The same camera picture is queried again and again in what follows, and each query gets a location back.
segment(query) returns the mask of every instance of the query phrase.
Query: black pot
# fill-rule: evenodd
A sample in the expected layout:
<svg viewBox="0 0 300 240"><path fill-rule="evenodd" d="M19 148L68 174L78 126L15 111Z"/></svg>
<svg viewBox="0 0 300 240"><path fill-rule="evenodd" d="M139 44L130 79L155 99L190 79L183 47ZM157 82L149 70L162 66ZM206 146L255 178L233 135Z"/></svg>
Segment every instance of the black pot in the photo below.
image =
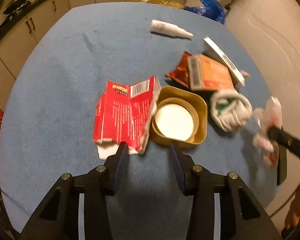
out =
<svg viewBox="0 0 300 240"><path fill-rule="evenodd" d="M18 9L21 5L25 4L27 0L11 0L7 5L7 8L3 12L5 15L9 15L13 13L16 9Z"/></svg>

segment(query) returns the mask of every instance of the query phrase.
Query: yellow plastic bag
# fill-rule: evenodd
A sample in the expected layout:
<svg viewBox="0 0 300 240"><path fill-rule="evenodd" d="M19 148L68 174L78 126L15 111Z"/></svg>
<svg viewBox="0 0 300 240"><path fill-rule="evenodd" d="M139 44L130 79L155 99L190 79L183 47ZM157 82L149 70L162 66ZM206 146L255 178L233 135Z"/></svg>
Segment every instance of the yellow plastic bag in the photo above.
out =
<svg viewBox="0 0 300 240"><path fill-rule="evenodd" d="M146 3L154 3L154 4L161 4L166 5L174 8L183 9L184 6L181 3L175 2L175 1L165 1L165 0L133 0L133 2L146 2Z"/></svg>

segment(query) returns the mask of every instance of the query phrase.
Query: cabinet handle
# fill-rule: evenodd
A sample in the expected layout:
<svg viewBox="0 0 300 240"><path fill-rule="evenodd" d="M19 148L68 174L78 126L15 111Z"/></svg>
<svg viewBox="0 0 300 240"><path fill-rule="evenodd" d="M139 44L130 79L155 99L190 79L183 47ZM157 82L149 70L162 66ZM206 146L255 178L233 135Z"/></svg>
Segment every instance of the cabinet handle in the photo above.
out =
<svg viewBox="0 0 300 240"><path fill-rule="evenodd" d="M31 33L32 33L32 31L31 31L31 28L30 28L30 25L29 25L28 21L26 21L26 25L28 26L29 33L31 34Z"/></svg>
<svg viewBox="0 0 300 240"><path fill-rule="evenodd" d="M34 26L34 23L33 23L33 20L32 20L32 18L29 18L29 20L30 20L30 22L31 22L31 24L32 24L32 28L33 28L33 30L35 31L35 26Z"/></svg>
<svg viewBox="0 0 300 240"><path fill-rule="evenodd" d="M52 3L53 3L53 6L54 6L54 11L56 11L57 10L56 3L54 1L52 1Z"/></svg>

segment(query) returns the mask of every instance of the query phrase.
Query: crumpled plastic bag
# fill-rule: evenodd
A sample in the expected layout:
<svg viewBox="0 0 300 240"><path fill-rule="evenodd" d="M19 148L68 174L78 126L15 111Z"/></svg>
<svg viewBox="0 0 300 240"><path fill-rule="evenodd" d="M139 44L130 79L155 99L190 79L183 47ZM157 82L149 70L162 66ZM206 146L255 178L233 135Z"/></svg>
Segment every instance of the crumpled plastic bag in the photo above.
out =
<svg viewBox="0 0 300 240"><path fill-rule="evenodd" d="M279 146L277 142L269 140L267 131L275 126L282 128L282 109L278 98L270 97L266 104L266 109L256 108L253 117L259 126L259 132L253 138L253 145L261 147L264 162L269 167L276 167L279 159Z"/></svg>
<svg viewBox="0 0 300 240"><path fill-rule="evenodd" d="M225 24L225 13L217 0L200 0L203 6L189 7L185 6L184 10L205 16L221 24Z"/></svg>
<svg viewBox="0 0 300 240"><path fill-rule="evenodd" d="M161 4L166 5L174 8L183 9L184 6L181 3L175 2L175 1L165 1L165 0L133 0L133 2L146 2L146 3L154 3L154 4Z"/></svg>

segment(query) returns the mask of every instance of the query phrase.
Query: black tool handle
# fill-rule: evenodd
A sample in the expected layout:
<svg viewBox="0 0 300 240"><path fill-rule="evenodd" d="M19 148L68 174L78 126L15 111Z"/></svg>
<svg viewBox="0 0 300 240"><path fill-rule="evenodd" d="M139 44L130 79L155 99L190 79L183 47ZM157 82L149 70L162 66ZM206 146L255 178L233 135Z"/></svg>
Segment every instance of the black tool handle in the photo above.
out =
<svg viewBox="0 0 300 240"><path fill-rule="evenodd" d="M214 185L212 174L202 166L195 165L194 167L192 173L198 179L198 191L193 197L186 240L213 240Z"/></svg>
<svg viewBox="0 0 300 240"><path fill-rule="evenodd" d="M107 172L106 169L99 171L95 168L87 174L85 179L84 235L86 240L113 239L106 200L101 193L101 179L102 176L107 176Z"/></svg>
<svg viewBox="0 0 300 240"><path fill-rule="evenodd" d="M268 129L268 137L286 147L300 159L300 141L298 139L277 127Z"/></svg>

